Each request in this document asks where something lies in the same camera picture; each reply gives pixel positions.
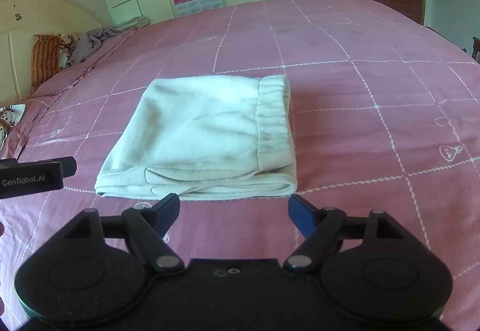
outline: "wooden chair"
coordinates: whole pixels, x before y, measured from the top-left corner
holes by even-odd
[[[473,38],[473,53],[472,53],[472,58],[475,60],[477,59],[477,55],[480,51],[480,39],[477,37]]]

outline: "gray blanket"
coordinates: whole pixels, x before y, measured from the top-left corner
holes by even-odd
[[[99,50],[102,42],[122,32],[122,30],[112,28],[97,28],[88,31],[80,38],[79,42],[77,42],[69,61],[66,63],[66,67],[71,67],[74,64],[83,62],[88,56]]]

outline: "orange pillow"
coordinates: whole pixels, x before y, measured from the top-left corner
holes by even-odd
[[[34,35],[37,42],[32,49],[32,92],[52,78],[59,67],[60,36]]]

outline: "headboard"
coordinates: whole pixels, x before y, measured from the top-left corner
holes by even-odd
[[[0,2],[0,107],[25,99],[31,88],[35,34],[77,36],[101,25],[65,0]]]

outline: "bed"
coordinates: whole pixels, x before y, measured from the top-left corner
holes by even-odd
[[[30,94],[33,35],[81,35],[100,26],[90,14],[65,0],[1,1],[0,107]]]
[[[350,215],[386,210],[450,268],[443,320],[457,331],[480,325],[479,65],[373,1],[278,0],[125,32],[35,92],[45,113],[9,151],[20,162],[72,155],[78,170],[63,190],[0,204],[10,329],[26,320],[13,290],[20,264],[82,209],[112,215],[139,202],[98,197],[94,184],[148,84],[211,74],[287,75],[299,194]],[[165,240],[186,261],[283,261],[303,238],[287,198],[249,198],[183,202]]]

